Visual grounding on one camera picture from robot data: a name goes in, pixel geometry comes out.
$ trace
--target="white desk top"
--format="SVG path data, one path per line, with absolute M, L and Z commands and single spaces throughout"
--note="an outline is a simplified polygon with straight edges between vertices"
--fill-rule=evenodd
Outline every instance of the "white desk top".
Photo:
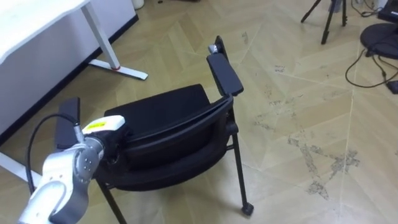
M 90 0 L 0 0 L 0 64 L 20 46 Z

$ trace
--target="white wall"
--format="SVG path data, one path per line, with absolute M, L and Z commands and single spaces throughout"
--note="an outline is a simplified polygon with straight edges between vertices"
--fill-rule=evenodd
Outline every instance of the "white wall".
M 131 0 L 92 2 L 108 37 L 136 15 Z M 0 65 L 0 134 L 97 48 L 79 10 L 8 56 Z

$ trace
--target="black power cable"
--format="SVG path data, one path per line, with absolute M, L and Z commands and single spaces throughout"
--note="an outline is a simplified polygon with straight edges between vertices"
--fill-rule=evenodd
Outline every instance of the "black power cable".
M 390 46 L 392 46 L 393 48 L 395 48 L 395 49 L 398 50 L 398 46 L 392 45 L 392 44 L 390 44 L 390 43 L 385 43 L 385 42 L 378 42 L 378 43 L 375 43 L 375 44 L 373 44 L 372 47 L 370 47 L 369 49 L 372 49 L 375 45 L 379 45 L 379 44 L 390 45 Z M 363 50 L 361 51 L 359 57 L 355 60 L 355 62 L 354 62 L 353 64 L 351 64 L 351 65 L 348 67 L 348 69 L 347 69 L 347 71 L 346 71 L 346 73 L 345 73 L 345 78 L 346 78 L 346 80 L 347 80 L 348 83 L 350 83 L 350 84 L 352 84 L 352 85 L 354 85 L 354 86 L 356 86 L 356 87 L 360 87 L 360 88 L 374 88 L 374 87 L 377 87 L 377 86 L 379 86 L 379 85 L 387 84 L 387 82 L 393 80 L 396 76 L 398 76 L 398 67 L 396 67 L 395 65 L 392 65 L 391 63 L 389 63 L 389 62 L 383 60 L 383 59 L 381 58 L 381 56 L 378 55 L 377 58 L 378 58 L 382 63 L 384 63 L 384 64 L 386 64 L 386 65 L 388 65 L 388 66 L 390 66 L 390 67 L 393 67 L 393 68 L 395 68 L 395 69 L 397 70 L 397 72 L 396 72 L 395 74 L 393 74 L 393 76 L 391 76 L 390 78 L 387 79 L 387 73 L 386 73 L 386 71 L 385 71 L 385 70 L 381 67 L 381 65 L 376 61 L 376 59 L 374 58 L 374 55 L 372 55 L 373 62 L 376 64 L 376 66 L 379 67 L 379 69 L 380 69 L 380 71 L 381 71 L 381 75 L 382 75 L 382 77 L 383 77 L 383 82 L 377 83 L 377 84 L 375 84 L 375 85 L 370 85 L 370 86 L 359 85 L 359 84 L 356 84 L 356 83 L 352 82 L 352 81 L 348 78 L 348 72 L 349 72 L 349 70 L 350 70 L 354 65 L 356 65 L 356 64 L 359 62 L 359 60 L 361 59 L 363 53 L 364 53 L 366 50 L 367 50 L 367 49 L 363 49 Z
M 26 162 L 26 167 L 25 167 L 25 171 L 26 171 L 26 177 L 27 177 L 27 185 L 29 187 L 29 192 L 30 194 L 33 194 L 33 192 L 35 191 L 35 187 L 34 187 L 34 183 L 33 183 L 33 177 L 32 177 L 32 169 L 31 169 L 31 164 L 30 164 L 30 152 L 32 151 L 32 145 L 33 145 L 33 141 L 36 137 L 37 131 L 39 130 L 39 128 L 41 127 L 41 125 L 48 119 L 50 118 L 54 118 L 54 117 L 59 117 L 59 118 L 63 118 L 67 121 L 70 121 L 71 123 L 73 123 L 74 126 L 78 126 L 79 125 L 79 121 L 76 120 L 74 117 L 68 115 L 68 114 L 62 114 L 62 113 L 55 113 L 55 114 L 51 114 L 46 116 L 45 118 L 43 118 L 38 125 L 35 127 L 35 129 L 33 130 L 32 135 L 30 136 L 30 140 L 29 140 L 29 145 L 27 147 L 26 150 L 26 158 L 25 158 L 25 162 Z
M 379 11 L 382 9 L 382 7 L 379 7 L 379 8 L 377 8 L 377 9 L 373 9 L 373 7 L 371 7 L 371 6 L 366 2 L 366 0 L 363 0 L 363 1 L 365 2 L 365 5 L 366 5 L 368 8 L 370 8 L 371 11 L 363 11 L 363 12 L 360 12 L 360 11 L 354 6 L 354 0 L 351 0 L 351 7 L 352 7 L 361 17 L 367 18 L 367 17 L 375 16 L 375 15 L 377 15 L 377 14 L 379 13 Z

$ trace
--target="robotic arm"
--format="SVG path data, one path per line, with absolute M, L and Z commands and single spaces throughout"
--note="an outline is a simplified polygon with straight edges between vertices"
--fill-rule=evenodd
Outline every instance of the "robotic arm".
M 74 146 L 49 155 L 43 176 L 22 212 L 20 224 L 77 223 L 88 207 L 88 185 L 104 153 L 114 151 L 124 136 L 122 116 L 91 122 L 83 130 L 75 127 Z

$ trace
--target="tiled floor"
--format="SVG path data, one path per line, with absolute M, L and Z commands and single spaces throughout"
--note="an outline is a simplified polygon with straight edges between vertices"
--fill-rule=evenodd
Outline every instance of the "tiled floor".
M 312 3 L 147 0 L 138 11 L 140 21 L 113 45 L 123 64 L 149 78 L 142 82 L 89 67 L 1 150 L 23 160 L 36 122 L 72 96 L 82 100 L 84 124 L 108 108 L 194 83 L 218 99 L 205 56 L 206 46 L 220 35 L 245 87 L 235 108 L 254 214 L 239 213 L 238 178 L 229 152 L 208 172 L 175 187 L 113 190 L 129 223 L 397 223 L 398 100 L 384 86 L 354 88 L 344 78 L 363 48 L 361 31 L 382 21 L 362 19 L 349 7 L 348 25 L 341 27 L 341 14 L 335 14 L 328 43 L 320 45 L 330 2 L 323 1 L 301 24 Z M 364 85 L 382 80 L 369 58 L 349 76 Z M 53 126 L 46 124 L 37 137 L 36 170 L 52 150 Z M 15 223 L 28 190 L 4 170 L 0 177 L 0 222 Z M 116 223 L 95 183 L 81 223 Z

